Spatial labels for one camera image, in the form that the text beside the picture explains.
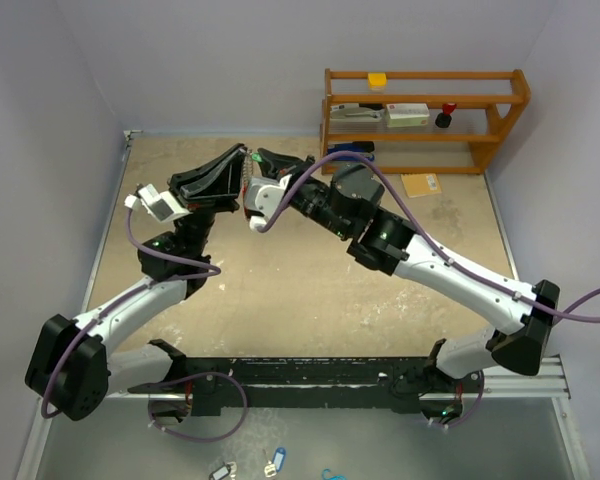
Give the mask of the red handled key organizer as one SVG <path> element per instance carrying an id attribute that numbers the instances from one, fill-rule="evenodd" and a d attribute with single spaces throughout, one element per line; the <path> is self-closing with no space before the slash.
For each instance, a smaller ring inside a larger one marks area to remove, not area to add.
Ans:
<path id="1" fill-rule="evenodd" d="M 244 159 L 242 163 L 242 171 L 241 171 L 241 192 L 242 195 L 245 195 L 246 190 L 248 188 L 249 182 L 254 174 L 254 164 L 256 161 L 254 160 L 254 152 L 252 150 L 247 149 L 244 152 Z"/>

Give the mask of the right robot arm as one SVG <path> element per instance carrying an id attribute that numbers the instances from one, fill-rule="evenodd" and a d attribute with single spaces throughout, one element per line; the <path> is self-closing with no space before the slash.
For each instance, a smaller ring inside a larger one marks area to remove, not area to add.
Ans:
<path id="1" fill-rule="evenodd" d="M 411 217 L 381 207 L 391 186 L 364 156 L 344 164 L 330 183 L 313 177 L 318 165 L 311 157 L 259 149 L 251 159 L 260 169 L 244 192 L 252 230 L 269 230 L 292 207 L 348 242 L 348 254 L 365 268 L 424 285 L 488 322 L 473 335 L 435 343 L 424 369 L 432 389 L 447 391 L 492 366 L 525 376 L 539 372 L 553 323 L 546 310 L 560 293 L 555 284 L 501 276 L 435 242 Z"/>

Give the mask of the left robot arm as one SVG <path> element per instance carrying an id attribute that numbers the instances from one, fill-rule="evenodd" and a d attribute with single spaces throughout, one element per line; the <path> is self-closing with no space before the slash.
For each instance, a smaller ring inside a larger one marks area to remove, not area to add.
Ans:
<path id="1" fill-rule="evenodd" d="M 44 419 L 73 421 L 90 415 L 113 390 L 154 383 L 164 392 L 182 387 L 184 365 L 156 345 L 142 349 L 148 361 L 137 376 L 118 366 L 114 353 L 132 333 L 199 291 L 220 274 L 204 250 L 219 213 L 238 210 L 247 147 L 237 143 L 219 157 L 173 174 L 167 189 L 138 185 L 124 200 L 125 222 L 144 211 L 172 229 L 145 242 L 126 233 L 136 248 L 142 277 L 104 304 L 73 318 L 56 314 L 43 325 L 25 383 L 41 397 Z"/>

